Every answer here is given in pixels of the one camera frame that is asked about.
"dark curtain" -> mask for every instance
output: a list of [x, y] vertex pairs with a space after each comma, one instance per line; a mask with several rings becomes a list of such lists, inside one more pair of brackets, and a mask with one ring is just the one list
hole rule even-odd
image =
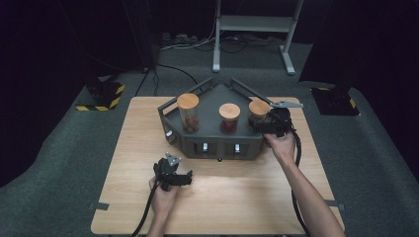
[[[357, 76], [343, 73], [356, 68]], [[333, 1], [300, 81], [349, 84], [370, 102], [418, 179], [419, 4]]]

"dark background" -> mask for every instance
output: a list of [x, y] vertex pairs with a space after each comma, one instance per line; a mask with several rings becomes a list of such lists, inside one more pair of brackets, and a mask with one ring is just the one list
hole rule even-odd
[[[92, 76], [149, 66], [152, 58], [141, 43], [148, 39], [129, 20], [140, 26], [141, 21], [124, 7], [135, 2], [0, 2], [0, 187], [31, 166]], [[209, 36], [213, 0], [149, 2], [153, 11], [143, 16], [152, 20], [149, 32]], [[290, 16], [293, 2], [224, 0], [222, 13]], [[369, 100], [417, 179], [418, 12], [415, 0], [305, 0], [293, 38], [313, 43], [301, 81], [337, 84], [345, 68], [360, 65], [354, 87]]]

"human arm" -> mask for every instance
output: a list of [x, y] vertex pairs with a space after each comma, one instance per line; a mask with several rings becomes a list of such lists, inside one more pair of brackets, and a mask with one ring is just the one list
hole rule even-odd
[[[152, 189], [155, 183], [155, 177], [149, 181], [149, 186]], [[162, 237], [166, 226], [167, 219], [170, 212], [175, 205], [176, 193], [179, 187], [170, 187], [169, 191], [163, 191], [157, 187], [151, 207], [154, 210], [154, 216], [151, 221], [150, 229], [148, 230], [147, 237]]]
[[313, 184], [294, 161], [295, 139], [288, 132], [284, 137], [264, 134], [272, 146], [298, 202], [299, 210], [311, 236], [345, 236], [336, 216]]

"wooden lid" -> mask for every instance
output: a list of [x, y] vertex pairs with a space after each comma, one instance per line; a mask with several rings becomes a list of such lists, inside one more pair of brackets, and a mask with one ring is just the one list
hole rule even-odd
[[268, 103], [259, 99], [255, 99], [249, 104], [250, 112], [257, 116], [263, 116], [267, 114], [270, 109], [271, 107], [268, 105]]
[[193, 93], [185, 93], [178, 97], [178, 106], [184, 110], [195, 108], [200, 102], [200, 98]]
[[222, 105], [218, 111], [225, 119], [236, 119], [240, 115], [240, 108], [231, 103]]

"yellow and black hazard tape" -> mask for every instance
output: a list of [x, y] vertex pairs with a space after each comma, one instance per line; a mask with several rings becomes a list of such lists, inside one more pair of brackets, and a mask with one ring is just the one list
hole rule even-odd
[[113, 110], [121, 98], [121, 94], [126, 86], [121, 85], [115, 93], [115, 96], [107, 105], [76, 105], [77, 111], [109, 111]]

